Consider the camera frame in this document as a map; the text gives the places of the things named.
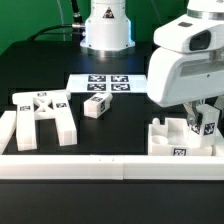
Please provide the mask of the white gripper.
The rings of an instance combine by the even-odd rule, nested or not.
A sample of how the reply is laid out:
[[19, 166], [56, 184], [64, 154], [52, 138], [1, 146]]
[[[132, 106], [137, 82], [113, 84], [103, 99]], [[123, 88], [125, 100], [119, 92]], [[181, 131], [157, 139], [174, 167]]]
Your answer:
[[154, 43], [147, 86], [152, 101], [184, 103], [189, 125], [199, 122], [196, 100], [218, 96], [214, 107], [224, 110], [224, 21], [183, 15], [158, 28]]

